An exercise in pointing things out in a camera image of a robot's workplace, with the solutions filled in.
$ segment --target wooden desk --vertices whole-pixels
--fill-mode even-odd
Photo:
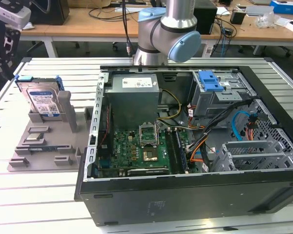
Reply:
[[[252,5],[246,0],[233,0],[229,10],[232,10],[237,4]],[[293,15],[279,14],[283,18],[293,20]],[[221,18],[230,21],[229,16],[222,16]],[[256,17],[245,16],[241,25],[234,25],[237,29],[237,35],[232,39],[231,44],[236,45],[270,45],[270,46],[293,46],[293,32],[285,27],[276,25],[275,28],[258,28],[255,23]],[[232,28],[232,26],[224,23],[225,26]],[[214,25],[213,32],[220,35],[218,25]]]
[[[229,9],[233,9],[236,4],[251,5],[246,0],[233,0]],[[109,41],[125,42],[126,35],[122,20],[118,22],[107,22],[91,18],[88,15],[90,9],[71,8],[69,17],[64,25],[36,25],[36,29],[23,31],[21,39],[24,40],[42,40],[44,41],[50,57],[57,57],[57,52],[53,44],[54,41]],[[104,9],[99,17],[108,18],[120,16],[121,13],[114,12],[113,8]],[[293,19],[293,15],[282,15],[284,18]],[[138,13],[127,16],[128,34],[133,42],[138,41]],[[230,16],[222,16],[222,19],[229,21]],[[241,45],[283,45],[293,46],[293,32],[276,26],[276,28],[257,28],[255,17],[245,17],[242,25],[235,25],[237,35],[231,41],[231,44]],[[210,57],[213,46],[220,37],[218,25],[214,25],[211,35],[202,35],[202,43],[205,45],[204,57]]]

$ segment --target blue plastic clip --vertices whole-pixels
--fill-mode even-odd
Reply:
[[[206,92],[222,92],[224,90],[212,71],[199,71],[198,75]]]

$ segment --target black speaker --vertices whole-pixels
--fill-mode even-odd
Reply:
[[[230,22],[232,24],[242,24],[245,14],[245,12],[233,11]]]
[[[210,0],[196,0],[194,16],[197,18],[196,30],[200,34],[211,34],[217,7]]]
[[[48,7],[47,0],[36,0],[36,2],[46,10]],[[62,25],[69,15],[67,0],[51,0],[50,12],[45,14],[36,5],[31,4],[30,22],[35,24]]]

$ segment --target white sticker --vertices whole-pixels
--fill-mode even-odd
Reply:
[[[212,147],[209,151],[210,154],[214,154],[216,153],[216,148],[215,147]]]
[[[189,112],[189,116],[193,117],[193,110],[188,110],[188,112]]]
[[[29,149],[30,151],[42,151],[42,148]]]
[[[219,82],[221,86],[230,86],[229,82]]]
[[[146,78],[123,78],[123,88],[151,88],[151,77]]]
[[[209,167],[206,166],[205,163],[203,163],[202,168],[203,168],[203,170],[204,170],[205,172],[209,172]]]
[[[39,114],[53,116],[60,113],[58,106],[52,100],[53,95],[50,91],[29,92],[29,95]]]

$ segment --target motherboard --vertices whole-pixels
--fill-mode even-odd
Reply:
[[[123,177],[169,175],[185,170],[186,159],[180,158],[180,152],[184,156],[186,145],[189,144],[187,132],[159,130],[153,126],[154,133],[150,128],[142,132],[115,131],[113,155],[108,159],[100,159],[100,171],[105,176]],[[145,143],[154,139],[156,144]]]

